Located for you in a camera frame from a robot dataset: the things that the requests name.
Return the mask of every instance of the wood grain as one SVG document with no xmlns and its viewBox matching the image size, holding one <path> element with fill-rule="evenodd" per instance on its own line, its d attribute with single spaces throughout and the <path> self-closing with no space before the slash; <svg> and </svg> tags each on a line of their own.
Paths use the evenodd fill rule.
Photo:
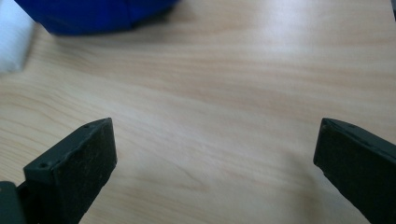
<svg viewBox="0 0 396 224">
<path fill-rule="evenodd" d="M 0 76 L 0 179 L 113 118 L 119 164 L 91 223 L 368 223 L 313 165 L 323 117 L 396 143 L 389 0 L 183 0 L 111 35 L 37 25 Z"/>
</svg>

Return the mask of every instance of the blue object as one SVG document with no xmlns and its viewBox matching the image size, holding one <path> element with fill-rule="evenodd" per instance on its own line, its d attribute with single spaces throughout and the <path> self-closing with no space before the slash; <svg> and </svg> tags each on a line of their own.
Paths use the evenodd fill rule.
<svg viewBox="0 0 396 224">
<path fill-rule="evenodd" d="M 89 35 L 131 29 L 177 0 L 15 0 L 55 35 Z"/>
</svg>

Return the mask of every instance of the white object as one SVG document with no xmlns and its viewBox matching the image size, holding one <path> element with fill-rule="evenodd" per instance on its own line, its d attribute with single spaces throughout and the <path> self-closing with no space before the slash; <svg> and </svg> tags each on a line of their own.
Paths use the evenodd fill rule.
<svg viewBox="0 0 396 224">
<path fill-rule="evenodd" d="M 0 0 L 0 73 L 19 72 L 34 29 L 34 21 L 13 0 Z"/>
</svg>

